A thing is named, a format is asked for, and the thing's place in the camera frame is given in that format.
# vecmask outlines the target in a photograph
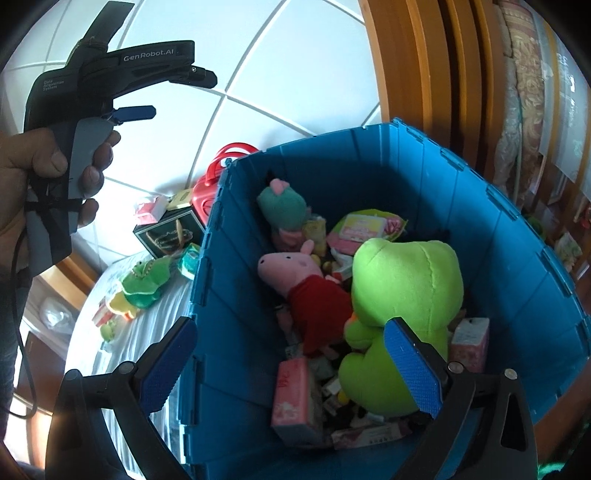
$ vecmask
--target finger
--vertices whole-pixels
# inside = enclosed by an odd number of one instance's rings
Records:
[[[103,187],[105,176],[94,165],[87,166],[80,178],[80,189],[86,198],[93,197]]]
[[[90,225],[95,221],[96,212],[99,211],[99,202],[95,199],[88,199],[82,205],[80,213],[78,214],[78,226],[83,227]]]
[[[48,128],[0,139],[0,162],[3,167],[33,170],[46,178],[59,177],[68,168],[68,162]]]
[[[111,145],[107,142],[99,145],[99,148],[96,149],[95,154],[92,158],[92,164],[97,168],[97,170],[103,171],[113,162],[113,149]]]
[[[111,145],[111,147],[114,147],[120,141],[121,141],[121,134],[117,130],[113,130],[111,132],[111,134],[109,135],[109,138],[107,138],[107,140],[106,140],[106,142],[109,145]]]

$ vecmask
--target blue plastic bin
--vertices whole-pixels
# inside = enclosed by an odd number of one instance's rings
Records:
[[[465,286],[491,319],[488,370],[515,369],[534,422],[556,402],[591,351],[590,319],[554,252],[516,208],[453,153],[401,121],[308,138],[244,157],[219,183],[192,302],[199,331],[181,376],[183,463],[199,480],[388,480],[417,443],[302,452],[269,427],[285,341],[259,280],[272,251],[256,205],[271,168],[331,228],[366,208],[395,212],[428,235],[451,230]],[[474,425],[441,478],[457,466]]]

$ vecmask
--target red handle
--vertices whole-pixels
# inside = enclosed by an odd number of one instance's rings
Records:
[[[228,151],[233,148],[239,148],[241,150],[246,151],[246,153]],[[222,160],[226,158],[240,158],[255,152],[258,152],[258,150],[255,147],[242,142],[234,142],[222,147],[216,153],[216,156],[214,157],[213,161],[209,164],[207,170],[205,171],[205,186],[210,187],[211,185],[213,185],[222,174],[222,170],[224,169],[224,167],[222,167]]]

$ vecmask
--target red handbag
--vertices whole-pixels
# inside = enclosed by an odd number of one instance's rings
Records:
[[[193,197],[191,198],[191,204],[204,225],[207,225],[209,212],[212,210],[213,201],[216,197],[217,182],[222,176],[224,168],[226,168],[222,162],[228,158],[236,159],[255,152],[258,152],[257,148],[241,142],[230,143],[217,152],[213,161],[207,167],[205,174],[199,178],[193,187]]]

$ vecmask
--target white bedsheet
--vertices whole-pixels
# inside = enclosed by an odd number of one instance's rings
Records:
[[[187,314],[191,282],[175,271],[172,279],[165,286],[162,298],[125,325],[113,342],[103,343],[99,329],[92,323],[92,317],[98,309],[99,302],[106,295],[114,293],[117,279],[130,271],[135,263],[147,258],[149,258],[147,252],[125,258],[111,265],[97,281],[76,322],[68,349],[66,371],[76,368],[83,375],[98,375],[112,372],[123,361],[136,361],[150,344],[162,339],[178,317]],[[177,399],[178,388],[175,385],[164,408],[152,414],[151,420],[164,443],[179,459]],[[141,475],[113,411],[104,410],[103,413],[124,467],[130,472]]]

